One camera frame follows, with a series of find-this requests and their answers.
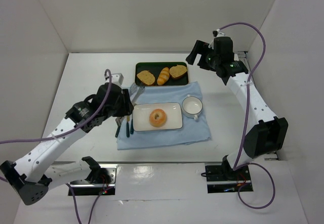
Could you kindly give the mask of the silver metal tongs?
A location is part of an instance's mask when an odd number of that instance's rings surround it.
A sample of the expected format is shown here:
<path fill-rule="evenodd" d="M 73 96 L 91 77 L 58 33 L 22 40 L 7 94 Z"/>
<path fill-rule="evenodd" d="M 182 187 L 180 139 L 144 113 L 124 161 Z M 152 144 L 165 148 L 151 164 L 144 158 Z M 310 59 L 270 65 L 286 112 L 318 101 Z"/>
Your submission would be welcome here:
<path fill-rule="evenodd" d="M 137 86 L 135 83 L 133 83 L 130 88 L 129 88 L 129 93 L 130 93 L 130 99 L 131 103 L 134 105 L 137 98 L 145 91 L 145 86 L 142 84 L 140 86 Z M 121 126 L 122 121 L 124 119 L 124 116 L 122 117 L 117 117 L 115 122 L 117 126 Z"/>

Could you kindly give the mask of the sugared orange donut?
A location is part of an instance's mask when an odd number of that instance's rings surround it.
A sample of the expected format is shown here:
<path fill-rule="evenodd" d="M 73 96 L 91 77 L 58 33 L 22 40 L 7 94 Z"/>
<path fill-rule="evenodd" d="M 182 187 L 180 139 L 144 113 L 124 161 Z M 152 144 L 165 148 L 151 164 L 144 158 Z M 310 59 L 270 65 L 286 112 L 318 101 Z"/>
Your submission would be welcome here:
<path fill-rule="evenodd" d="M 155 109 L 149 115 L 149 123 L 154 127 L 162 127 L 167 121 L 167 114 L 162 109 Z"/>

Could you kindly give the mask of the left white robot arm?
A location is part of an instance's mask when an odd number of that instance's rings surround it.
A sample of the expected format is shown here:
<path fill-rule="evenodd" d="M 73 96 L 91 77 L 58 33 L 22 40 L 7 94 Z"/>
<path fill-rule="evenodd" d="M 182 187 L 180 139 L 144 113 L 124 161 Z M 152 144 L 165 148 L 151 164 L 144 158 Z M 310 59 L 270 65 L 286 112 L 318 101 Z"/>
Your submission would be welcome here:
<path fill-rule="evenodd" d="M 16 161 L 3 162 L 1 172 L 25 205 L 38 202 L 49 190 L 72 181 L 93 183 L 105 171 L 90 156 L 58 167 L 52 164 L 72 144 L 107 118 L 127 116 L 132 111 L 129 91 L 114 83 L 105 83 L 96 94 L 75 103 L 47 141 L 41 140 Z"/>

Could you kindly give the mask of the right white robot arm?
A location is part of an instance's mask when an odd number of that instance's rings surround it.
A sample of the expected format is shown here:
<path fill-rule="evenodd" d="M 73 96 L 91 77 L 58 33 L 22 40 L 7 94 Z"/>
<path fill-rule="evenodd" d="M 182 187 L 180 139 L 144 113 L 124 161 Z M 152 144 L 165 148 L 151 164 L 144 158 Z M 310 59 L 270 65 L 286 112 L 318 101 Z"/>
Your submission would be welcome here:
<path fill-rule="evenodd" d="M 244 164 L 282 148 L 288 122 L 284 117 L 279 118 L 267 106 L 251 82 L 245 64 L 235 60 L 230 37 L 215 37 L 212 44 L 197 40 L 186 62 L 192 65 L 197 55 L 201 56 L 198 66 L 216 72 L 248 114 L 243 143 L 238 150 L 223 157 L 221 169 L 217 171 L 225 180 L 235 180 L 240 173 L 239 168 Z"/>

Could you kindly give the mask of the right bread slice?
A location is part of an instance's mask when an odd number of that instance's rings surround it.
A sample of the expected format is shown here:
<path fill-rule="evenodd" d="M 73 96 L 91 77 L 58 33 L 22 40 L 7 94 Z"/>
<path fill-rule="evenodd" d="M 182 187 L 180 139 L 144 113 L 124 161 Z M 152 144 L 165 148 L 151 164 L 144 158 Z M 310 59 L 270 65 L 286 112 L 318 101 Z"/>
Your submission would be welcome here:
<path fill-rule="evenodd" d="M 184 65 L 176 65 L 169 69 L 169 74 L 172 79 L 179 79 L 187 73 L 187 67 Z"/>

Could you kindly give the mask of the bread slice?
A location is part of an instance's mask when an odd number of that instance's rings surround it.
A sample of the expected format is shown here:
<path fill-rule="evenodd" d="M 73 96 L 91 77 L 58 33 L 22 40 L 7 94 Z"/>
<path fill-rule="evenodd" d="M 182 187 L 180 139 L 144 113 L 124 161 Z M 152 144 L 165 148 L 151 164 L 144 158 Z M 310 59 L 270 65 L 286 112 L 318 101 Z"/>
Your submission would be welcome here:
<path fill-rule="evenodd" d="M 169 69 L 169 74 L 172 79 L 179 79 L 187 73 L 187 67 L 184 65 L 176 65 Z"/>
<path fill-rule="evenodd" d="M 137 78 L 146 86 L 152 86 L 155 84 L 155 76 L 148 70 L 143 70 L 139 72 Z"/>

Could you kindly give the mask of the left bread slice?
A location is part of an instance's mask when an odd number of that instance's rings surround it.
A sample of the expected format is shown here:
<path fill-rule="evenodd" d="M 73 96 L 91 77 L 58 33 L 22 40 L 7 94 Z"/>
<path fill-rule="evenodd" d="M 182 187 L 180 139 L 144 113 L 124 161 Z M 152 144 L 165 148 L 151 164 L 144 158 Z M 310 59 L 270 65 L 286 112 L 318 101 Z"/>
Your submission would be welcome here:
<path fill-rule="evenodd" d="M 139 72 L 137 78 L 146 86 L 152 86 L 155 84 L 155 76 L 148 70 L 143 70 Z"/>

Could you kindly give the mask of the striped bread roll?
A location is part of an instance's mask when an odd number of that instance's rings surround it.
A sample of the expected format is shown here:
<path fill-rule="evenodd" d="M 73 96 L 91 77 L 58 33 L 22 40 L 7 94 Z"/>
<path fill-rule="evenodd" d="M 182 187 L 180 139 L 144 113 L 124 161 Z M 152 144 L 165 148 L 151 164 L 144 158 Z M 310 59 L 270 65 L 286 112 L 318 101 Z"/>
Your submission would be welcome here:
<path fill-rule="evenodd" d="M 161 70 L 158 78 L 157 85 L 164 85 L 170 78 L 169 68 L 165 67 Z"/>

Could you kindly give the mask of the white rectangular plate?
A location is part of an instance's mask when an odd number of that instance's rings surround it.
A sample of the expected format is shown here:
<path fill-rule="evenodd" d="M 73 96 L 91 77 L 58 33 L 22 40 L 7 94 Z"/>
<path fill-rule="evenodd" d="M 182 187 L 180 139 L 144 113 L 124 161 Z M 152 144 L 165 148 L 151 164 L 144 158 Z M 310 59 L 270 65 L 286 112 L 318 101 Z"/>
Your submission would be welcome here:
<path fill-rule="evenodd" d="M 161 109 L 167 119 L 162 126 L 153 126 L 149 121 L 150 114 Z M 180 129 L 183 126 L 182 112 L 179 103 L 155 103 L 136 105 L 133 111 L 133 126 L 135 131 Z"/>

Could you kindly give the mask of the dark green serving tray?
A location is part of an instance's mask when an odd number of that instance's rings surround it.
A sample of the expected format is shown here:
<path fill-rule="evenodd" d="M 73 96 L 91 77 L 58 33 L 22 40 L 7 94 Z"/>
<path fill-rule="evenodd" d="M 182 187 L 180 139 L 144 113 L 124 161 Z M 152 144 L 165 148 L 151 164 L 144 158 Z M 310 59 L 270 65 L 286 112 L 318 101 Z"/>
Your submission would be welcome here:
<path fill-rule="evenodd" d="M 137 77 L 137 74 L 141 71 L 149 71 L 151 74 L 154 75 L 155 80 L 157 80 L 160 72 L 163 68 L 168 67 L 171 68 L 173 66 L 183 65 L 187 68 L 187 64 L 185 62 L 139 62 L 135 66 L 135 79 L 134 83 L 137 86 L 146 86 L 144 83 L 140 81 Z M 162 86 L 180 86 L 180 85 L 187 85 L 189 83 L 188 73 L 186 72 L 182 77 L 179 79 L 172 79 L 170 78 L 164 85 Z"/>

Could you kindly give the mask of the light blue cloth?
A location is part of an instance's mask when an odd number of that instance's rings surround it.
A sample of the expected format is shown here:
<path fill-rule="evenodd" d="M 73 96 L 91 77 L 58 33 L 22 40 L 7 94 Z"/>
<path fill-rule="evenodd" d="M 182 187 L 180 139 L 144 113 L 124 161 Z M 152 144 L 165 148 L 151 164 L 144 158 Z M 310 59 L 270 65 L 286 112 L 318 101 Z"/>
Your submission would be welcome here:
<path fill-rule="evenodd" d="M 155 103 L 182 103 L 187 95 L 203 98 L 198 82 L 183 86 L 147 87 L 136 101 L 136 105 Z M 198 121 L 182 114 L 183 126 L 180 129 L 135 131 L 129 138 L 126 136 L 126 121 L 121 124 L 117 138 L 118 150 L 146 149 L 189 145 L 211 139 L 211 132 L 202 112 Z"/>

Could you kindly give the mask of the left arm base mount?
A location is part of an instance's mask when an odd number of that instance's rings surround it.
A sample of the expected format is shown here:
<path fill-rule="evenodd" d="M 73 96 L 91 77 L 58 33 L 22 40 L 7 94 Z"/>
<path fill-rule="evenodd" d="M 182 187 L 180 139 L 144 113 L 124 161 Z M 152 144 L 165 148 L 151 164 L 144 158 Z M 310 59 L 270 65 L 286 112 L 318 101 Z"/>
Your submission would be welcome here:
<path fill-rule="evenodd" d="M 101 192 L 103 196 L 115 195 L 117 165 L 102 163 L 100 166 L 95 180 L 77 180 L 70 183 L 76 196 L 98 196 Z"/>

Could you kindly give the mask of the aluminium rail frame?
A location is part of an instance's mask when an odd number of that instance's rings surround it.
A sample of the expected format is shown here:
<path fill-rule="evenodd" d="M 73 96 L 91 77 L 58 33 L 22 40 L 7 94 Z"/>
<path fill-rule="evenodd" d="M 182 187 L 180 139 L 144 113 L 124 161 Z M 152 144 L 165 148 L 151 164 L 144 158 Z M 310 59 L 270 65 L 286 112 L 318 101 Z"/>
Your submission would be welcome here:
<path fill-rule="evenodd" d="M 248 63 L 247 59 L 247 52 L 238 52 L 238 59 L 242 60 L 245 66 L 250 71 L 250 65 Z M 257 91 L 257 88 L 254 84 L 254 80 L 251 77 L 249 82 L 244 82 L 242 86 L 239 86 L 238 92 L 235 93 L 237 96 L 241 106 L 246 111 L 246 105 L 247 105 L 247 89 L 246 85 L 250 85 L 250 100 L 249 100 L 249 115 L 248 115 L 248 121 L 247 121 L 247 129 L 246 129 L 246 135 L 250 130 L 253 128 L 254 125 L 257 125 L 259 120 L 268 120 L 268 119 L 274 119 L 273 117 L 276 116 L 275 113 L 271 111 L 271 109 L 268 108 L 264 100 L 262 99 L 260 93 Z M 260 156 L 263 156 L 265 161 L 271 161 L 271 160 L 279 160 L 278 150 L 273 150 L 269 153 L 262 153 Z M 247 150 L 244 150 L 244 147 L 242 147 L 242 151 L 238 160 L 238 164 L 243 164 L 243 162 L 251 162 L 253 159 L 252 157 L 248 157 Z"/>

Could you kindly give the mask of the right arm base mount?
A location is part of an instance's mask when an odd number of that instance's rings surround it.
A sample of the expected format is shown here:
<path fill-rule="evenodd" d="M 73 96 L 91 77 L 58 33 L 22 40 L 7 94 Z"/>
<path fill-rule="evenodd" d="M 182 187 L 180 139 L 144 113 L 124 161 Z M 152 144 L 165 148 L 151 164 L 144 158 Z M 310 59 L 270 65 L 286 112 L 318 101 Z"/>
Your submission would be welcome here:
<path fill-rule="evenodd" d="M 252 192 L 253 186 L 247 166 L 226 175 L 221 165 L 206 165 L 205 172 L 200 174 L 207 181 L 208 194 L 234 193 L 241 188 L 242 192 Z"/>

